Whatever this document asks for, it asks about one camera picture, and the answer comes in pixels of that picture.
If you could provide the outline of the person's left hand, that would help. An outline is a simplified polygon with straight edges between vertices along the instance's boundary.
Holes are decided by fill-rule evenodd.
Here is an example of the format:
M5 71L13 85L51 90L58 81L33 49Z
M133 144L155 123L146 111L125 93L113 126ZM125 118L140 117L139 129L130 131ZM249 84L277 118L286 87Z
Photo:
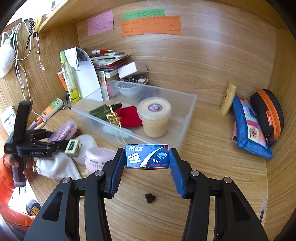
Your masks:
M5 165L9 168L12 169L14 168L18 168L19 167L19 163L17 160L15 160L11 155L7 155L4 158L4 163ZM33 165L34 165L34 160L33 158L31 159L27 159L26 162L26 167L24 168L23 174L25 176L26 179L30 179L33 173Z

